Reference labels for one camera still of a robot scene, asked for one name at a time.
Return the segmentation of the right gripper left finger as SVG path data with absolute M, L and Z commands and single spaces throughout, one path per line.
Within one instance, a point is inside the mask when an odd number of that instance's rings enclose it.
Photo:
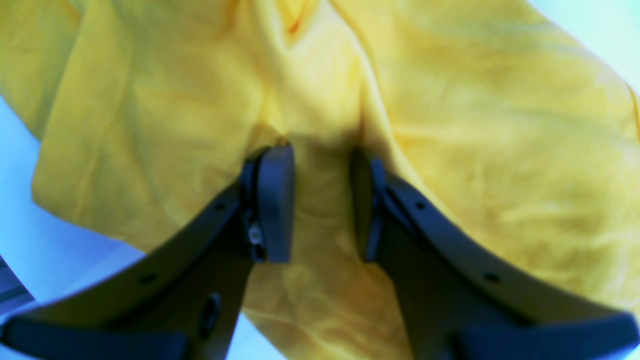
M 41 360 L 224 360 L 254 264 L 291 258 L 292 146 L 266 146 L 169 241 L 114 276 L 10 317 L 1 343 Z

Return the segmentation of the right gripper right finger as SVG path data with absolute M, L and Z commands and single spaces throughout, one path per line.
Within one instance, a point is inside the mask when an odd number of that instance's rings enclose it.
M 364 148 L 350 155 L 359 256 L 390 278 L 416 360 L 623 360 L 639 326 L 471 240 Z

